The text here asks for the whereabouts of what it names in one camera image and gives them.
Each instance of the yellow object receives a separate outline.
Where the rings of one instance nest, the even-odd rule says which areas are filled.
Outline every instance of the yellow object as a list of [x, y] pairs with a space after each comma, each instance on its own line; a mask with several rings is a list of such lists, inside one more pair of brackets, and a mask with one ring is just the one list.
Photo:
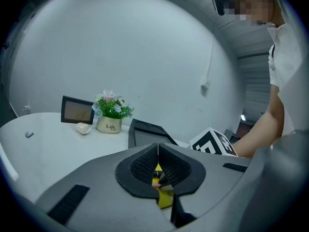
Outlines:
[[[157, 165], [155, 170], [156, 171], [162, 171], [159, 164]], [[153, 184], [158, 184], [158, 183], [159, 183], [159, 178], [153, 178]], [[160, 209], [164, 209], [164, 208], [172, 206], [173, 201], [170, 198], [169, 193], [167, 191], [161, 191], [159, 188], [155, 188], [155, 189], [157, 189], [159, 191], [160, 198], [159, 198], [159, 204], [158, 205], [159, 205]]]

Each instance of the black and white marker cube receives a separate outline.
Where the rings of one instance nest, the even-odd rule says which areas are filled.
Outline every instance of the black and white marker cube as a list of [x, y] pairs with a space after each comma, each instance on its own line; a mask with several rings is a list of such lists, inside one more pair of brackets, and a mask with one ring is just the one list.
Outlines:
[[209, 127], [200, 135], [190, 140], [190, 147], [193, 150], [202, 151], [211, 154], [237, 156], [231, 143], [226, 136], [215, 129]]

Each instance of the flower pot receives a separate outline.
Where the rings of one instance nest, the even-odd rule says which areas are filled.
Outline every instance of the flower pot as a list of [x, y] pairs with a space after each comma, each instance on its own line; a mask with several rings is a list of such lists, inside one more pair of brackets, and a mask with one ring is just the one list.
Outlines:
[[103, 133], [116, 134], [121, 131], [121, 118], [101, 117], [98, 119], [97, 130]]

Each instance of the round table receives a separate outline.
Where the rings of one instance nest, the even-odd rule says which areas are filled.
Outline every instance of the round table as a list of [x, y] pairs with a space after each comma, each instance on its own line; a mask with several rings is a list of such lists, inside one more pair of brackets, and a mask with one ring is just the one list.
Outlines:
[[[60, 116], [30, 114], [0, 128], [0, 156], [14, 180], [12, 188], [33, 203], [82, 164], [128, 148], [128, 126], [122, 126], [119, 134], [105, 134], [96, 130], [94, 120], [89, 134], [80, 135], [73, 129], [74, 124], [61, 123]], [[27, 138], [27, 131], [34, 134]]]

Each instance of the small gray object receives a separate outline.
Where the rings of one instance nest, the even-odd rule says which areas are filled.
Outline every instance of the small gray object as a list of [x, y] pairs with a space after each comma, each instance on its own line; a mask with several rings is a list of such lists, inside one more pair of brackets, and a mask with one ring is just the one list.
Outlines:
[[30, 133], [29, 133], [29, 131], [27, 131], [27, 132], [25, 133], [25, 136], [26, 136], [27, 138], [29, 138], [29, 137], [31, 137], [33, 134], [34, 134], [33, 132], [30, 132]]

